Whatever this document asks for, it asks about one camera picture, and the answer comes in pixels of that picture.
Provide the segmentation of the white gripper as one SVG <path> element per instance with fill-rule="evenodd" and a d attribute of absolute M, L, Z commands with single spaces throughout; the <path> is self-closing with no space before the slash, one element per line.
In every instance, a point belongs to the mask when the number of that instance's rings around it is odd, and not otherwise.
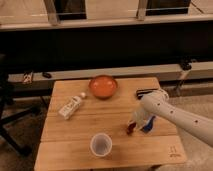
<path fill-rule="evenodd" d="M 141 129 L 148 124 L 151 115 L 144 108 L 137 108 L 132 114 L 132 120 L 136 123 L 136 128 Z"/>

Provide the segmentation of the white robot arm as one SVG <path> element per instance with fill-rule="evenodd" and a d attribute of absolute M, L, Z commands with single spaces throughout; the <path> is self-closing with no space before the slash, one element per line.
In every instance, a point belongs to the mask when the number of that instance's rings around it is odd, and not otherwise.
<path fill-rule="evenodd" d="M 163 89 L 137 90 L 136 97 L 139 106 L 133 112 L 132 120 L 140 130 L 149 132 L 153 118 L 159 116 L 213 147 L 213 119 L 171 105 L 169 95 Z"/>

